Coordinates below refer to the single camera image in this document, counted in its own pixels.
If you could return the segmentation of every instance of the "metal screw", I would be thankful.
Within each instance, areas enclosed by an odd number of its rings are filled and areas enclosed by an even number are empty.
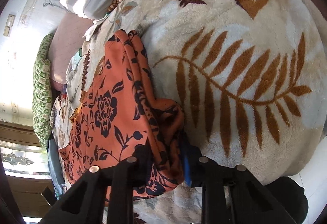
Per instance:
[[[91,168],[89,168],[89,172],[95,173],[99,171],[99,167],[98,166],[92,166]]]
[[[202,157],[199,157],[199,161],[201,163],[207,163],[209,161],[209,159],[207,157],[205,157],[205,156],[202,156]]]
[[[236,170],[238,171],[246,171],[246,167],[242,164],[236,166]]]
[[[127,158],[127,162],[128,162],[128,163],[134,163],[134,162],[136,162],[136,161],[137,161],[137,158],[136,158],[136,157],[133,157],[133,156],[132,156],[132,157],[128,157],[128,158]]]

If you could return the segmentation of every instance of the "fleece blanket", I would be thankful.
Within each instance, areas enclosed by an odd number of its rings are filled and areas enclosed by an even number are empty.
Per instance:
[[[309,0],[120,0],[88,30],[67,82],[62,146],[105,43],[135,29],[156,96],[182,105],[185,131],[203,155],[244,164],[263,184],[298,173],[326,119],[326,28]],[[192,223],[200,201],[200,190],[181,184],[134,208],[147,223]]]

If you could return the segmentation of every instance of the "green patterned pillow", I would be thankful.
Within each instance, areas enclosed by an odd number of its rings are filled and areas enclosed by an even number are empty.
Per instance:
[[[43,38],[33,68],[33,129],[43,147],[47,146],[51,134],[50,61],[46,59],[46,56],[52,38],[52,33]]]

